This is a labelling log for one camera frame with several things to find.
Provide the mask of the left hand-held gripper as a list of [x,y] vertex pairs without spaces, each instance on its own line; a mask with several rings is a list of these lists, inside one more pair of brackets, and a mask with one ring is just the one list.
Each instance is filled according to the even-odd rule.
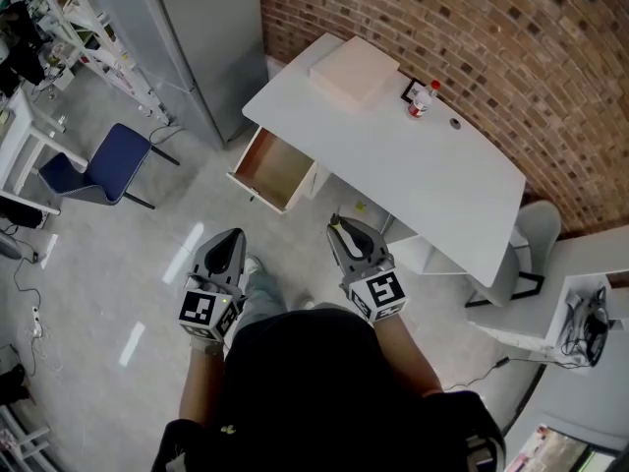
[[222,343],[243,312],[240,287],[247,238],[240,228],[213,236],[201,245],[187,273],[179,325],[191,336]]

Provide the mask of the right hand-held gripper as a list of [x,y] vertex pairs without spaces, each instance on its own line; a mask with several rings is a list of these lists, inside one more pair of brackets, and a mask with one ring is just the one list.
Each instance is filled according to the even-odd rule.
[[340,288],[374,324],[399,314],[409,297],[383,236],[360,220],[331,216],[327,239],[343,274]]

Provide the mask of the person's left hand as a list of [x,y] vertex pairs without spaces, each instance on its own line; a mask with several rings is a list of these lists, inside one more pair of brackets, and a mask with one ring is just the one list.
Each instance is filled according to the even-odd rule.
[[224,357],[224,343],[222,341],[192,335],[190,345],[192,349],[206,356]]

